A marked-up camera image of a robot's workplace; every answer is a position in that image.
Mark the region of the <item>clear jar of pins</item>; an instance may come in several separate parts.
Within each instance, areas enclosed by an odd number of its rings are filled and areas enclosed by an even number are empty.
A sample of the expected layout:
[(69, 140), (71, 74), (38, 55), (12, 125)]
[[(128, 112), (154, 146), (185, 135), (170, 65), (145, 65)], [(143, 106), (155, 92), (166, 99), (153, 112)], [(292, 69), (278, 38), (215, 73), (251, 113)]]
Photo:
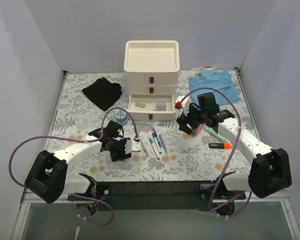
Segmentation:
[(157, 111), (166, 111), (167, 104), (165, 102), (160, 101), (155, 104), (155, 108)]

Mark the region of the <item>beige eraser block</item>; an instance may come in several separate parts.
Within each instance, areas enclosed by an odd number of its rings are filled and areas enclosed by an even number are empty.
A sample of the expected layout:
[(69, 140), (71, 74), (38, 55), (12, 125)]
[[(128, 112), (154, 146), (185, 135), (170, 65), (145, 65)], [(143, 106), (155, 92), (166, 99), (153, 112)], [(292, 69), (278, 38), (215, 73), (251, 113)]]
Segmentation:
[(136, 102), (135, 106), (138, 107), (138, 108), (145, 108), (146, 107), (146, 105), (144, 103), (140, 103), (140, 102)]

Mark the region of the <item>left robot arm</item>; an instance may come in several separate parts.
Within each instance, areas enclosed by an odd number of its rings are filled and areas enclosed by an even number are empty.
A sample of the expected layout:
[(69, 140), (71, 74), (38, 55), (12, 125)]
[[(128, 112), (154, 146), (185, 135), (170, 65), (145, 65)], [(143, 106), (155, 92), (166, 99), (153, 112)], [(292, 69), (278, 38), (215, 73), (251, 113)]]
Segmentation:
[(101, 152), (109, 152), (111, 160), (116, 162), (129, 159), (132, 152), (140, 150), (139, 139), (125, 137), (123, 127), (111, 120), (106, 127), (89, 132), (82, 143), (75, 143), (55, 152), (41, 151), (24, 185), (48, 204), (64, 194), (75, 194), (85, 200), (101, 200), (103, 190), (98, 189), (98, 183), (93, 177), (84, 173), (68, 175), (68, 170)]

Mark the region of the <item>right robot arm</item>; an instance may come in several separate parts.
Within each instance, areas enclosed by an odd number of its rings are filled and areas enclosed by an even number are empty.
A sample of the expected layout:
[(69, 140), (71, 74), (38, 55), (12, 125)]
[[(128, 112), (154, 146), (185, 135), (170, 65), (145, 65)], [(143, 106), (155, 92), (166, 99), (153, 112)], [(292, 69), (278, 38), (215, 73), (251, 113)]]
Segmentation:
[(198, 104), (188, 97), (180, 96), (175, 107), (182, 109), (177, 118), (179, 130), (191, 134), (200, 124), (205, 124), (228, 140), (250, 163), (248, 172), (230, 172), (220, 175), (213, 192), (227, 199), (235, 191), (252, 192), (258, 198), (265, 198), (292, 185), (288, 153), (274, 149), (261, 142), (239, 123), (239, 114), (220, 109), (213, 93), (198, 96)]

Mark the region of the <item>cream three-drawer organizer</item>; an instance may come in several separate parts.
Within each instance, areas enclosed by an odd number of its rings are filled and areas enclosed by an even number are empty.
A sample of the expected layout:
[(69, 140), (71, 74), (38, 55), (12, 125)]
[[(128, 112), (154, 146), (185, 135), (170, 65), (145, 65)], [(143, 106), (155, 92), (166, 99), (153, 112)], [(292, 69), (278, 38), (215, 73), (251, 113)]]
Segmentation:
[[(134, 120), (173, 121), (180, 74), (179, 43), (175, 40), (129, 40), (125, 45), (124, 74), (127, 111)], [(165, 102), (166, 111), (156, 103)], [(136, 107), (145, 104), (145, 108)]]

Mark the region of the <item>pink-capped tube of pencils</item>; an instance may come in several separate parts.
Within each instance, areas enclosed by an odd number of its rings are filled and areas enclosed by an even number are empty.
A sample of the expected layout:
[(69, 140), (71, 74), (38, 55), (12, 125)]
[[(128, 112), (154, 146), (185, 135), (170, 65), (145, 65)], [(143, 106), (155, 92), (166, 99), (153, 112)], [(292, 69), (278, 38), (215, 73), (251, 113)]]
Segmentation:
[(191, 128), (191, 136), (196, 136), (197, 134), (200, 133), (200, 131), (203, 129), (205, 124), (199, 124), (196, 128)]

